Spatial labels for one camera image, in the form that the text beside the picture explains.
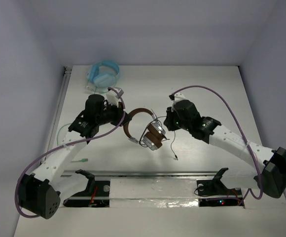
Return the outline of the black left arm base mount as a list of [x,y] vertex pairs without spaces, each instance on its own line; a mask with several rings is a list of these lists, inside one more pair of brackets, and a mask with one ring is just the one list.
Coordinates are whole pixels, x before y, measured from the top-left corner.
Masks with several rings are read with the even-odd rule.
[[78,170],[76,174],[81,174],[88,179],[86,188],[82,192],[74,194],[65,200],[65,207],[109,207],[110,180],[96,180],[95,176],[85,170]]

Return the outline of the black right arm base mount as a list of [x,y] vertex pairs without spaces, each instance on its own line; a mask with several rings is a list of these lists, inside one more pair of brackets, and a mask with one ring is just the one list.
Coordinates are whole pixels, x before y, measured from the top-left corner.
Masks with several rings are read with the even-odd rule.
[[241,189],[228,189],[221,181],[228,168],[220,169],[210,180],[198,180],[194,194],[200,207],[244,206]]

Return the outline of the brown silver headphones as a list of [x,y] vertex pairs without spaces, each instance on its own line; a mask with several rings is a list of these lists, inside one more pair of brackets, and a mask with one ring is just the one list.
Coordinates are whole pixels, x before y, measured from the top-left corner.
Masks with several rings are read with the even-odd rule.
[[[129,131],[129,123],[135,115],[141,113],[149,114],[152,117],[152,121],[145,127],[140,139],[137,139],[131,135]],[[132,110],[128,114],[128,116],[129,121],[123,125],[123,131],[131,142],[139,144],[144,148],[149,148],[152,151],[156,151],[162,147],[163,141],[168,140],[168,138],[166,137],[166,131],[163,128],[159,117],[156,116],[153,110],[149,110],[146,108],[136,108]]]

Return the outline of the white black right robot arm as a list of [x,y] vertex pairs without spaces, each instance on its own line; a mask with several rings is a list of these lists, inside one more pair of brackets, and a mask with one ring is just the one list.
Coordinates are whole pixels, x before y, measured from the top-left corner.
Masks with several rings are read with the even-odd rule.
[[166,109],[169,131],[185,130],[194,139],[223,149],[256,169],[252,181],[269,197],[280,198],[286,189],[286,149],[276,150],[250,142],[227,129],[220,121],[200,115],[195,105],[182,99]]

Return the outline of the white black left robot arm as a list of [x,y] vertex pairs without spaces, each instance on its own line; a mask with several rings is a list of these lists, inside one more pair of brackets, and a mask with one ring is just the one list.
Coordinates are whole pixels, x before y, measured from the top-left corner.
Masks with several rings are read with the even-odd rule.
[[61,176],[75,156],[90,141],[103,138],[124,124],[127,117],[123,91],[109,88],[105,96],[91,94],[85,108],[68,127],[61,145],[31,162],[20,175],[14,195],[18,213],[25,218],[51,218],[75,194],[93,195],[95,176],[77,170]]

